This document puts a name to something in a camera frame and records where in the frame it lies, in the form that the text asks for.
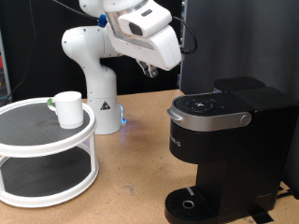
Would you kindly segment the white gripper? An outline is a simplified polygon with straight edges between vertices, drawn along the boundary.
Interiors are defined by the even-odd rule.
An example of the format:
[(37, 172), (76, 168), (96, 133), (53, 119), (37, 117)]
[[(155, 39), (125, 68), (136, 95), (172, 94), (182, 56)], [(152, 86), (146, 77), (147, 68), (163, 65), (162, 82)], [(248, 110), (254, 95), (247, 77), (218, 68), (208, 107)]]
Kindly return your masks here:
[(136, 59), (143, 73), (148, 77), (158, 76), (156, 67), (169, 71), (181, 61), (178, 39), (169, 25), (150, 37), (135, 35), (133, 39), (114, 35), (110, 24), (107, 25), (107, 31), (114, 50)]

